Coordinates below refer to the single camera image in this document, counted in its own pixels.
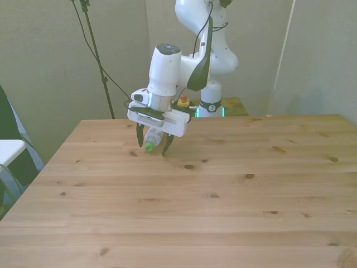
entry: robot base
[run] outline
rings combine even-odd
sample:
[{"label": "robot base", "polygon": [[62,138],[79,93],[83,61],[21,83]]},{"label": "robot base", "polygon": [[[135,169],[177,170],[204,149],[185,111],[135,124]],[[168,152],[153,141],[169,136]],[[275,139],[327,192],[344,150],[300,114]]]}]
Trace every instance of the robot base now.
[{"label": "robot base", "polygon": [[216,112],[210,113],[207,109],[199,106],[196,112],[196,117],[224,117],[225,116],[224,108],[221,106],[217,109]]}]

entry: wall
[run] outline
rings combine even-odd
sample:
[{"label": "wall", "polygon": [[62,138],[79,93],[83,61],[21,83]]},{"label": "wall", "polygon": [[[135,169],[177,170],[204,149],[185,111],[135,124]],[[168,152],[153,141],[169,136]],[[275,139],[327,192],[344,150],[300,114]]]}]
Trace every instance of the wall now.
[{"label": "wall", "polygon": [[[103,66],[127,92],[145,87],[145,2],[90,3]],[[97,62],[70,0],[0,1],[0,83],[44,162],[80,120],[110,118]],[[117,117],[125,117],[124,96],[113,84],[109,91]]]},{"label": "wall", "polygon": [[[146,0],[151,53],[163,42],[192,53],[195,36],[176,18],[175,2]],[[219,79],[224,97],[240,97],[251,115],[267,111],[291,7],[292,0],[235,0],[228,8],[227,40],[240,66]]]},{"label": "wall", "polygon": [[357,123],[357,1],[298,0],[269,112]]}]

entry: wooden table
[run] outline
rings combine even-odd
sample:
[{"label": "wooden table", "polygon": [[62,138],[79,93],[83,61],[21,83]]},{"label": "wooden table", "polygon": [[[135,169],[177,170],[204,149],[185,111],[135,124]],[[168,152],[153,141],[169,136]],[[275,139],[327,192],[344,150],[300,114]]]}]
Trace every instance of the wooden table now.
[{"label": "wooden table", "polygon": [[341,117],[194,118],[160,153],[128,120],[81,122],[0,223],[0,267],[356,267]]}]

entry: wood knot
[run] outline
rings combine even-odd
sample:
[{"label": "wood knot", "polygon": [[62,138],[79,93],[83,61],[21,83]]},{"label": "wood knot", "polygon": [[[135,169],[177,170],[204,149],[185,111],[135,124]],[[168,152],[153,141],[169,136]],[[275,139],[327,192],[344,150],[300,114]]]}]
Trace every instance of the wood knot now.
[{"label": "wood knot", "polygon": [[221,198],[219,195],[217,195],[216,193],[210,193],[209,194],[209,197],[210,198],[214,198],[214,199],[217,199],[217,198]]},{"label": "wood knot", "polygon": [[245,176],[245,178],[248,179],[248,180],[254,179],[254,177],[255,177],[254,174],[247,174],[247,175]]},{"label": "wood knot", "polygon": [[264,213],[265,214],[274,214],[274,215],[276,215],[276,214],[279,213],[279,211],[264,211]]},{"label": "wood knot", "polygon": [[325,137],[325,138],[329,138],[330,137],[330,135],[327,134],[326,132],[320,131],[319,134],[320,134],[320,136]]},{"label": "wood knot", "polygon": [[195,169],[196,167],[195,166],[192,166],[192,165],[185,165],[185,169],[188,169],[188,170],[193,170]]},{"label": "wood knot", "polygon": [[105,254],[107,254],[109,252],[109,248],[103,248],[100,252],[99,252],[99,256],[104,256]]},{"label": "wood knot", "polygon": [[273,149],[278,152],[281,152],[282,154],[286,154],[286,151],[281,147],[273,146]]},{"label": "wood knot", "polygon": [[157,198],[140,198],[139,203],[153,203],[153,202],[160,202],[160,199]]}]

